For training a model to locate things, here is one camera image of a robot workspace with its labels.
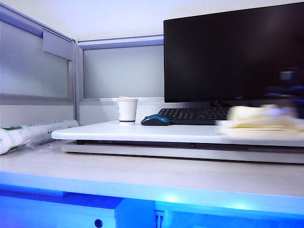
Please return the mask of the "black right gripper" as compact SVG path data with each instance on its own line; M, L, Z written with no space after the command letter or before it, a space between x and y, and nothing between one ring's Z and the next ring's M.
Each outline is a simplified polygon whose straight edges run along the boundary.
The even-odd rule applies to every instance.
M304 117L304 69L291 68L280 72L279 83L269 86L266 94L291 99L298 118Z

